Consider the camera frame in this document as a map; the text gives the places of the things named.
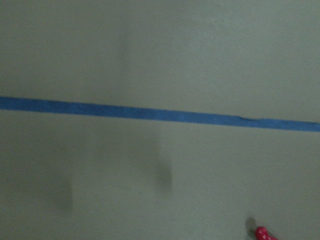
red push pin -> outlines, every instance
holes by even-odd
[[[259,226],[255,230],[255,237],[257,240],[278,240],[277,238],[273,236],[268,235],[268,231],[264,226]]]

floor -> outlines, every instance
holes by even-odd
[[[2,1],[0,97],[318,123],[320,1]],[[0,239],[320,238],[316,131],[0,110]]]

blue line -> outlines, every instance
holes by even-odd
[[[320,132],[320,123],[282,119],[246,119],[239,116],[162,110],[153,108],[100,105],[80,102],[38,100],[0,96],[0,110],[74,114],[125,119],[225,125],[247,128]]]

red object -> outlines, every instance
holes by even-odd
[[[264,226],[259,226],[255,230],[255,237],[257,240],[278,240],[277,238],[273,236],[268,235],[268,231]]]

blue tape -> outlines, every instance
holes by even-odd
[[[320,132],[320,123],[0,96],[0,110]]]

